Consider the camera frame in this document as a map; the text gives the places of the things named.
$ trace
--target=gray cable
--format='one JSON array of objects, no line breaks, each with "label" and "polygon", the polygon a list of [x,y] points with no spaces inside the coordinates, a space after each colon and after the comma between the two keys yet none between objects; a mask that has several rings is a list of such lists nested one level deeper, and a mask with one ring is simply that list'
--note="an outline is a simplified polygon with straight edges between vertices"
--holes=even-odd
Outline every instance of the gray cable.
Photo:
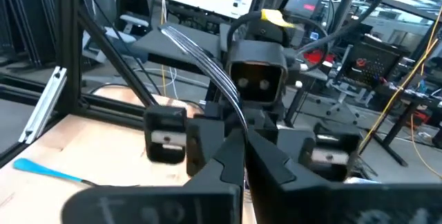
[{"label": "gray cable", "polygon": [[169,26],[169,30],[172,31],[174,34],[176,34],[178,38],[180,38],[180,37],[183,38],[184,43],[194,45],[198,49],[198,51],[200,51],[203,54],[202,60],[200,62],[202,62],[205,65],[207,65],[208,67],[210,67],[210,69],[213,69],[214,71],[218,72],[218,73],[216,73],[216,75],[219,75],[221,77],[221,80],[224,80],[227,83],[229,90],[231,90],[232,94],[238,98],[238,91],[236,90],[236,86],[232,82],[230,77],[209,56],[206,55],[206,53],[204,52],[204,50],[202,48],[200,48],[194,41],[190,40],[188,37],[181,34],[174,27]]},{"label": "gray cable", "polygon": [[170,26],[160,26],[159,29],[161,33],[167,36],[178,48],[187,55],[194,57],[197,61],[198,68],[221,90],[222,94],[232,104],[233,109],[238,114],[242,127],[244,128],[245,138],[247,139],[247,121],[240,108],[238,91],[229,76],[215,64],[202,48],[181,32]]}]

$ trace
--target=black plastic part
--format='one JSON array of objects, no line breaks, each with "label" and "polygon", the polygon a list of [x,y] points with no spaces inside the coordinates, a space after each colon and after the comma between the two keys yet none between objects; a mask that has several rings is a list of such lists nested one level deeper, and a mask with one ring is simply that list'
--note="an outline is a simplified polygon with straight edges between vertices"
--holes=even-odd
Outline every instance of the black plastic part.
[{"label": "black plastic part", "polygon": [[177,164],[184,160],[186,149],[177,147],[169,149],[163,144],[152,142],[152,132],[171,131],[184,133],[186,131],[186,109],[173,106],[151,106],[144,113],[144,137],[146,140],[147,157],[154,162]]},{"label": "black plastic part", "polygon": [[287,30],[269,21],[251,21],[247,28],[247,35],[252,35],[257,41],[276,42],[285,48],[290,47],[290,36]]},{"label": "black plastic part", "polygon": [[[239,40],[231,46],[226,70],[245,102],[263,105],[279,99],[288,73],[280,44],[252,40]],[[241,79],[247,80],[245,86],[238,84]],[[266,88],[262,81],[268,83]]]},{"label": "black plastic part", "polygon": [[[305,182],[311,186],[283,185],[286,205],[273,205],[278,213],[272,222],[258,223],[437,223],[441,218],[440,186]],[[286,212],[278,211],[280,206]]]},{"label": "black plastic part", "polygon": [[92,187],[72,196],[63,224],[240,223],[236,185],[204,187]]},{"label": "black plastic part", "polygon": [[293,161],[308,167],[316,146],[315,133],[310,130],[280,129],[276,146]]},{"label": "black plastic part", "polygon": [[187,120],[186,170],[196,175],[224,142],[224,122],[206,118]]},{"label": "black plastic part", "polygon": [[256,132],[250,131],[249,136],[246,165],[257,223],[296,223],[287,218],[296,214],[292,206],[298,200],[287,198],[283,186],[303,188],[326,180],[294,162]]},{"label": "black plastic part", "polygon": [[352,172],[357,161],[357,149],[362,141],[362,135],[357,127],[337,122],[318,122],[314,126],[316,147],[331,151],[344,151],[348,154],[346,165],[312,164],[310,169],[333,182],[344,181]]},{"label": "black plastic part", "polygon": [[241,187],[244,185],[245,142],[241,129],[232,131],[204,168],[185,184],[201,187],[208,180],[219,180]]},{"label": "black plastic part", "polygon": [[204,117],[211,119],[222,119],[222,106],[218,103],[208,101],[204,106]]}]

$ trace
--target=bracket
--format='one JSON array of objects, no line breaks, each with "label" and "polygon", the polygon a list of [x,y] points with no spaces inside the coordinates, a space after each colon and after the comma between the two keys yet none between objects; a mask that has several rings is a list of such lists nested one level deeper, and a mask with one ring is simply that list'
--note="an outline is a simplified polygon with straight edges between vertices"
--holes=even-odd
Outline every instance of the bracket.
[{"label": "bracket", "polygon": [[25,129],[20,135],[19,142],[32,144],[41,135],[63,91],[64,84],[66,83],[66,73],[66,68],[55,67],[34,111],[29,117],[28,123],[26,123]]}]

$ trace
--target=red light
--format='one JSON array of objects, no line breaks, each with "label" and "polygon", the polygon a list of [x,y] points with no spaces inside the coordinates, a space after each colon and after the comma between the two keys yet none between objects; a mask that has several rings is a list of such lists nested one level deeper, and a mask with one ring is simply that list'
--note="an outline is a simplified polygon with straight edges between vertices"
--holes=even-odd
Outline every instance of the red light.
[{"label": "red light", "polygon": [[314,11],[314,10],[315,10],[315,6],[312,6],[312,5],[304,5],[304,9]]}]

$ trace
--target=metal frame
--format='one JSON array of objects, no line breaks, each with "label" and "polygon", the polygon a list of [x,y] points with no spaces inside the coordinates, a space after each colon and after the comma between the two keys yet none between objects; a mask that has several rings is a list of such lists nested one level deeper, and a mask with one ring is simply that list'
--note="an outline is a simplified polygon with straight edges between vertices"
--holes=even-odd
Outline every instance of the metal frame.
[{"label": "metal frame", "polygon": [[[55,110],[58,112],[57,121],[67,114],[80,115],[113,124],[124,125],[134,129],[143,129],[142,116],[145,107],[127,104],[116,100],[106,99],[95,95],[81,93],[81,36],[85,28],[91,39],[97,42],[103,52],[125,79],[135,94],[148,106],[153,96],[144,89],[142,82],[124,63],[103,32],[81,8],[81,0],[55,0],[56,5],[56,36],[57,36],[57,65],[67,68],[67,81]],[[421,45],[425,46],[427,38]],[[420,57],[424,48],[417,48],[413,57]],[[30,80],[9,75],[0,76],[0,84],[12,86],[0,91],[0,98],[35,105],[41,96],[45,85]],[[23,151],[27,145],[16,145],[8,152],[1,154],[0,167]]]},{"label": "metal frame", "polygon": [[[438,33],[441,30],[441,27],[442,27],[442,23],[441,22],[433,23],[431,25],[431,27],[428,29],[428,31],[425,34],[424,38],[422,38],[422,42],[418,45],[417,49],[410,56],[410,59],[413,59],[415,61],[419,61],[420,60],[421,56],[423,55],[423,53],[425,52],[425,50],[427,48],[427,43],[430,42],[430,37],[431,37],[432,29],[433,29],[435,24],[436,24],[436,32],[435,33]],[[399,95],[397,96],[397,100],[399,100],[401,98],[402,94],[403,93],[399,93]],[[362,154],[362,152],[367,147],[368,143],[371,142],[371,139],[373,138],[373,139],[375,139],[375,141],[377,141],[377,143],[380,144],[380,146],[382,148],[384,148],[384,150],[389,155],[391,155],[391,157],[395,161],[397,161],[398,164],[400,164],[401,166],[404,166],[404,167],[408,166],[407,162],[399,154],[397,154],[395,152],[395,150],[393,150],[393,148],[391,148],[390,144],[393,142],[395,137],[398,135],[398,133],[402,129],[402,127],[405,126],[406,122],[410,119],[412,114],[415,112],[415,110],[417,109],[418,105],[419,105],[419,103],[410,102],[410,104],[408,105],[406,110],[404,110],[404,112],[402,112],[401,116],[395,122],[394,126],[390,129],[388,134],[382,139],[381,137],[379,137],[377,135],[377,132],[378,132],[379,128],[381,127],[382,123],[384,122],[384,120],[386,119],[386,117],[392,111],[392,107],[387,109],[387,111],[385,112],[384,118],[381,120],[381,123],[379,123],[379,125],[375,128],[375,130],[372,131],[371,137],[369,137],[369,139],[368,139],[369,141],[365,143],[365,146],[361,149],[360,154]]]},{"label": "metal frame", "polygon": [[415,8],[409,4],[402,3],[399,1],[382,0],[382,4],[389,6],[389,7],[393,7],[398,10],[403,10],[406,13],[410,13],[410,14],[416,15],[418,17],[422,17],[422,18],[429,19],[432,21],[436,21],[436,18],[437,18],[436,14],[432,14],[432,13],[426,12],[424,10],[419,10],[418,8]]}]

